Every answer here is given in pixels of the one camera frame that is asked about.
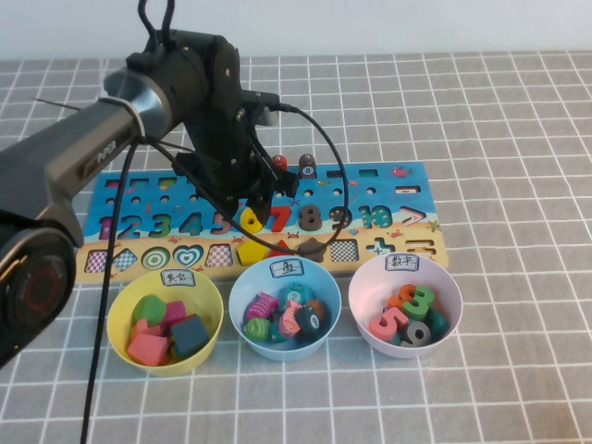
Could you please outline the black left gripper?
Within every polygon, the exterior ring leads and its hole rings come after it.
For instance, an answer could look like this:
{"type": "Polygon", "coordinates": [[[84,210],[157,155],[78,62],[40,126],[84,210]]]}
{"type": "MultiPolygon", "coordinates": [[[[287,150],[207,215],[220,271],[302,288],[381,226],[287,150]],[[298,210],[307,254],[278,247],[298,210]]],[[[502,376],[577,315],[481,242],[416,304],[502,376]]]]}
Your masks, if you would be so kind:
{"type": "Polygon", "coordinates": [[[265,226],[273,197],[293,197],[299,187],[298,175],[274,163],[255,130],[285,109],[278,99],[244,99],[230,117],[213,108],[196,112],[184,121],[193,151],[177,154],[173,170],[202,187],[210,203],[236,208],[239,201],[241,213],[254,209],[265,226]]]}

